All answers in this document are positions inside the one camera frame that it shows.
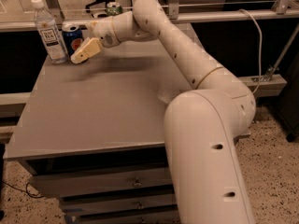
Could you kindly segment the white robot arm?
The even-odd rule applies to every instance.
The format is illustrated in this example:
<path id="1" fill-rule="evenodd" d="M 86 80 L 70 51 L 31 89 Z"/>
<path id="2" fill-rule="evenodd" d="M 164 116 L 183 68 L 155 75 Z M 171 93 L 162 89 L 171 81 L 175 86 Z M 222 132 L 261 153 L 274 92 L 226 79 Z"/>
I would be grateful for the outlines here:
<path id="1" fill-rule="evenodd" d="M 127 40 L 158 39 L 191 86 L 164 114 L 164 142 L 181 224 L 255 224 L 235 139 L 256 112 L 252 91 L 194 43 L 157 0 L 86 24 L 91 32 L 72 55 L 81 63 Z"/>

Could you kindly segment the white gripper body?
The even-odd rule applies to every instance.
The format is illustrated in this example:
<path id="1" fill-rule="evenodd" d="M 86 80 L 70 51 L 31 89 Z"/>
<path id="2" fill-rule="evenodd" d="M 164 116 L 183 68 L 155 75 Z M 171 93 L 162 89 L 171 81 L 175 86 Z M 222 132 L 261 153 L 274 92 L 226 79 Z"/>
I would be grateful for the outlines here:
<path id="1" fill-rule="evenodd" d="M 112 17 L 88 21 L 86 27 L 90 34 L 98 38 L 105 48 L 116 47 L 121 43 L 114 32 Z"/>

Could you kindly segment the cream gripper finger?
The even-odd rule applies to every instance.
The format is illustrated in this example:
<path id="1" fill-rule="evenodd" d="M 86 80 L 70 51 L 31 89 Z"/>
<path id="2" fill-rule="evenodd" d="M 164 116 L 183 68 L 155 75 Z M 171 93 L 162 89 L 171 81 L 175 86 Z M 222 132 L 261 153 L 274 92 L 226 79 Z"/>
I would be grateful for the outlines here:
<path id="1" fill-rule="evenodd" d="M 103 45 L 98 38 L 87 37 L 80 45 L 80 47 L 72 54 L 70 60 L 74 64 L 83 63 L 92 56 L 100 53 L 102 48 Z"/>

